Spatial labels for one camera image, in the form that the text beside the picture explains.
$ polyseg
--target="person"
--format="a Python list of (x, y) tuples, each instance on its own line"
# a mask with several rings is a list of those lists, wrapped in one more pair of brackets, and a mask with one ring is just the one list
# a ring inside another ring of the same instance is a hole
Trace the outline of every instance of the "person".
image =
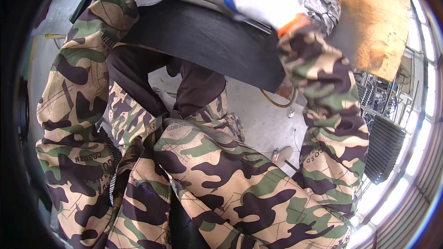
[[(245, 144), (223, 75), (184, 61), (169, 113), (147, 83), (154, 63), (168, 60), (112, 49), (136, 23), (137, 6), (149, 5), (137, 1), (93, 0), (38, 104), (45, 134), (36, 150), (60, 238), (73, 248), (345, 248), (368, 129), (349, 61), (325, 43), (299, 0), (233, 0), (278, 31), (283, 68), (307, 98), (293, 177)], [(107, 106), (121, 160), (95, 128)], [(183, 213), (200, 237), (177, 244), (175, 230), (186, 224), (174, 220)]]

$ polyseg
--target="camouflage pants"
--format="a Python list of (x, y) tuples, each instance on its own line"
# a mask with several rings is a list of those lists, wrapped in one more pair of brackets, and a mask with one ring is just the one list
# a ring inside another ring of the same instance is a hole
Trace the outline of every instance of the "camouflage pants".
[[(148, 83), (148, 73), (171, 61), (171, 56), (145, 48), (120, 45), (109, 54), (106, 63), (109, 76), (130, 97), (155, 117), (168, 113), (160, 97)], [(184, 119), (208, 105), (223, 92), (224, 76), (207, 68), (184, 61), (183, 78), (177, 91), (177, 100), (171, 118)], [(171, 244), (175, 247), (209, 248), (197, 227), (175, 196), (171, 198), (169, 215)]]

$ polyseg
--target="hose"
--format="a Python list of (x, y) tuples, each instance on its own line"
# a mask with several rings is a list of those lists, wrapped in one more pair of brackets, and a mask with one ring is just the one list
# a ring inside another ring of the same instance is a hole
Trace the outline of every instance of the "hose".
[(269, 100), (269, 102), (271, 102), (272, 104), (274, 104), (275, 106), (280, 107), (280, 108), (288, 108), (292, 104), (294, 104), (294, 102), (296, 101), (297, 95), (299, 93), (299, 91), (293, 87), (291, 101), (289, 101), (289, 103), (287, 103), (286, 105), (283, 105), (283, 104), (279, 104), (279, 103), (275, 102), (274, 100), (272, 100), (263, 90), (260, 90), (260, 91), (261, 91), (261, 93), (263, 93), (264, 97), (266, 97)]

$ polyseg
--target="camouflage sleeve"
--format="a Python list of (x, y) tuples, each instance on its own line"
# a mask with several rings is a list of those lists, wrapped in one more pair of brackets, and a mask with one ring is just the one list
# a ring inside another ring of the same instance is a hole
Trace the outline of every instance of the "camouflage sleeve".
[(93, 0), (69, 31), (37, 106), (45, 130), (37, 156), (61, 235), (75, 248), (93, 246), (109, 228), (113, 157), (94, 124), (108, 102), (105, 59), (137, 19), (133, 0)]
[(286, 74), (307, 98), (308, 130), (293, 179), (319, 204), (351, 218), (368, 150), (352, 67), (308, 20), (280, 38), (279, 50)]

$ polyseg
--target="camouflage clothing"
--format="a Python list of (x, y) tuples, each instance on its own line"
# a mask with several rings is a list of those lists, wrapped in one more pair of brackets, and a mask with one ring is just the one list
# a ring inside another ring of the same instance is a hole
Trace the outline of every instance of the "camouflage clothing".
[[(167, 248), (173, 191), (211, 248), (345, 248), (368, 146), (347, 59), (312, 25), (279, 41), (309, 106), (302, 169), (292, 179), (243, 143), (226, 91), (183, 120), (155, 118), (108, 80), (105, 59), (137, 18), (133, 0), (94, 0), (69, 31), (39, 102), (45, 136), (37, 155), (61, 236), (75, 248)], [(107, 102), (123, 152), (117, 171), (94, 128)]]

